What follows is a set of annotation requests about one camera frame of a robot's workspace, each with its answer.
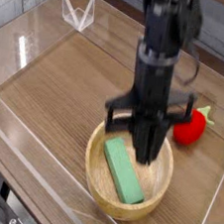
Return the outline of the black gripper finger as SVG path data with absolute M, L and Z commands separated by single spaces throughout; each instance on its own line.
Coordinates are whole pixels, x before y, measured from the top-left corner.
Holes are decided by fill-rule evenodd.
M 162 148 L 163 142 L 165 141 L 166 134 L 168 132 L 169 122 L 163 120 L 157 127 L 154 133 L 154 140 L 151 148 L 151 156 L 149 157 L 149 163 L 152 163 L 158 156 L 160 149 Z
M 142 120 L 135 125 L 133 143 L 136 151 L 136 160 L 139 164 L 144 165 L 148 162 L 151 126 L 151 123 Z

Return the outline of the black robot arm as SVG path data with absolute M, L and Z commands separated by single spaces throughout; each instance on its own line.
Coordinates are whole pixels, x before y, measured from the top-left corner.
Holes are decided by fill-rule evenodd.
M 132 135 L 136 160 L 149 164 L 158 156 L 168 129 L 191 120 L 196 96 L 171 87 L 183 47 L 197 59 L 193 40 L 199 36 L 199 0 L 143 0 L 145 34 L 136 48 L 133 86 L 105 103 L 105 130 Z

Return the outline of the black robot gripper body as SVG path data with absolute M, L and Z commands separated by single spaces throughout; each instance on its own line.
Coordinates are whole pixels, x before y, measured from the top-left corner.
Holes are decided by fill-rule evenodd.
M 136 51 L 133 86 L 125 94 L 106 101 L 105 130 L 127 130 L 134 140 L 135 125 L 140 120 L 146 121 L 152 124 L 151 146 L 154 133 L 163 120 L 168 120 L 169 127 L 190 121 L 196 95 L 171 87 L 178 53 L 170 56 L 151 53 L 143 39 L 138 42 Z

